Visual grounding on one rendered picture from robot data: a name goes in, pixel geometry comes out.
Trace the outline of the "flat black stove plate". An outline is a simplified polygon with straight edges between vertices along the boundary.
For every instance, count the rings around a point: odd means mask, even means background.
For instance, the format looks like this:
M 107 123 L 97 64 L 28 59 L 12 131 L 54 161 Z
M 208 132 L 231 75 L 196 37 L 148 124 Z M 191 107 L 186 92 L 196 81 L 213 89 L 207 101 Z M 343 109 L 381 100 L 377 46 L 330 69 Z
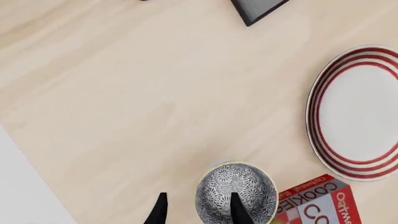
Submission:
M 230 0 L 239 16 L 249 27 L 272 13 L 289 0 Z

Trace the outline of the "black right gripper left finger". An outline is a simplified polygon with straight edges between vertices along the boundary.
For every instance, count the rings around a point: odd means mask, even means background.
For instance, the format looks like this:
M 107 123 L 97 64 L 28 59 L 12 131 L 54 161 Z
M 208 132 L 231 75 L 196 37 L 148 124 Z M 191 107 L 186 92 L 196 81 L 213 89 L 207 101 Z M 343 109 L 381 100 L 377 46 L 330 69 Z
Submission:
M 167 193 L 161 192 L 144 224 L 165 224 L 168 210 Z

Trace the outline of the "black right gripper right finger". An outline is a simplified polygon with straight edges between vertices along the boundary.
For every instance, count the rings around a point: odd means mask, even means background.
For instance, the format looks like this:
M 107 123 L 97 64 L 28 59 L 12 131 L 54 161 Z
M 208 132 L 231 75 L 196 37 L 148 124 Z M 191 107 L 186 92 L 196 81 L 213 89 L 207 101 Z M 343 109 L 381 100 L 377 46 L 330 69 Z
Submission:
M 230 209 L 233 224 L 254 224 L 236 192 L 231 193 Z

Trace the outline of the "black patterned bowl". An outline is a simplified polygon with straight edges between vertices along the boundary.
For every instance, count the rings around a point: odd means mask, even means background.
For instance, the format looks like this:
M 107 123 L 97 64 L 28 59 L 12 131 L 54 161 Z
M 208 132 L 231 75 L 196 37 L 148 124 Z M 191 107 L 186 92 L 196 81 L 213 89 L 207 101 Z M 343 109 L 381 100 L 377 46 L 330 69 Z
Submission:
M 210 170 L 200 181 L 195 208 L 204 224 L 233 224 L 232 193 L 237 193 L 254 224 L 270 224 L 279 195 L 273 180 L 257 167 L 227 162 Z

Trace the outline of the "red and grey cookie box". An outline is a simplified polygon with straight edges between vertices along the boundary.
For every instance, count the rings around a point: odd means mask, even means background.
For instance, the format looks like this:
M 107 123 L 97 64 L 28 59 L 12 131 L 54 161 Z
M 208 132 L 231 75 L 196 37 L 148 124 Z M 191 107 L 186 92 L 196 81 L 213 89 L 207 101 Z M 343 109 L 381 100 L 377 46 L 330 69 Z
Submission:
M 349 184 L 325 174 L 279 193 L 283 224 L 362 224 Z

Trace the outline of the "white plate with red rings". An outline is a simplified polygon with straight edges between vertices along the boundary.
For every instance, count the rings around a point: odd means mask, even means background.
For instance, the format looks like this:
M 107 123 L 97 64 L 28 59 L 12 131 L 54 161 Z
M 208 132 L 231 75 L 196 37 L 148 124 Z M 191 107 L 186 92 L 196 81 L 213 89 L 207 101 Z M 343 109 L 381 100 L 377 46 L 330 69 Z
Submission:
M 335 57 L 311 87 L 305 124 L 337 175 L 371 182 L 398 173 L 398 52 L 364 45 Z

